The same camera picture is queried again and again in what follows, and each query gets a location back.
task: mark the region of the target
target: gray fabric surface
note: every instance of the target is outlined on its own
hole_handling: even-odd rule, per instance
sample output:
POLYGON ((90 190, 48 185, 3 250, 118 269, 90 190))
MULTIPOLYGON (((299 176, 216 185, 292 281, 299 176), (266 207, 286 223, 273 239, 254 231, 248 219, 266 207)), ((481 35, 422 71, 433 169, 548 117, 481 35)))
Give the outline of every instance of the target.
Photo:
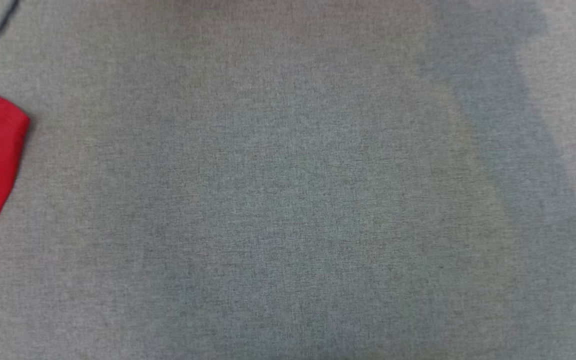
POLYGON ((576 0, 26 0, 0 95, 0 360, 576 359, 576 0))

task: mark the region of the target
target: gray carpet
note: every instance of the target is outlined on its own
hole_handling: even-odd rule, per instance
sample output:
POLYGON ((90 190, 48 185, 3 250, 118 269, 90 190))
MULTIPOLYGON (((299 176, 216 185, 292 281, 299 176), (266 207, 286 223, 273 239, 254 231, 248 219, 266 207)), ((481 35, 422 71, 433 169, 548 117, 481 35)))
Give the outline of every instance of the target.
POLYGON ((0 96, 0 360, 576 360, 576 0, 25 0, 0 96))

